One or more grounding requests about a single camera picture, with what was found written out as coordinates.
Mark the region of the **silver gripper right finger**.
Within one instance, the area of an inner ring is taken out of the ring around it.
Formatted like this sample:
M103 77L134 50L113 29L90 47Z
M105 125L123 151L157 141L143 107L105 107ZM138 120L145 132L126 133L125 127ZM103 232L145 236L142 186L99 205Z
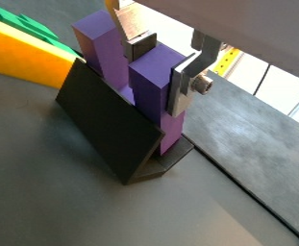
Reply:
M221 41L196 30L192 38L194 52L174 67L171 71L171 86L167 102L167 112L178 117L188 109L193 93L205 95L213 86L206 69L217 61Z

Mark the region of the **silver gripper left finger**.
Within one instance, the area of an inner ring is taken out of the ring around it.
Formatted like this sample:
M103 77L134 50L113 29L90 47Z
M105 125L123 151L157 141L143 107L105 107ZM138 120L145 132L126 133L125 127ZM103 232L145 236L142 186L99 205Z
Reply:
M150 30L147 24L147 8L135 0L105 2L121 32L125 57L134 62L157 46L157 33Z

